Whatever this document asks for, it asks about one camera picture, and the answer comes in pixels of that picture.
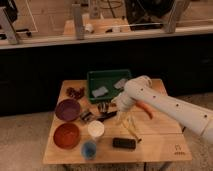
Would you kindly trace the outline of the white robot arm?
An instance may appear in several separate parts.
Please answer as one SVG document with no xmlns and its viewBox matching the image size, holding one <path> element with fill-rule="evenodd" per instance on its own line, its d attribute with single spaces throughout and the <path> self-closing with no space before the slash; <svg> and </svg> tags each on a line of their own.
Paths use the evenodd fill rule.
<svg viewBox="0 0 213 171">
<path fill-rule="evenodd" d="M 113 99 L 120 112 L 129 111 L 139 101 L 167 114 L 213 144 L 213 110 L 157 92 L 148 76 L 128 80 L 124 90 Z"/>
</svg>

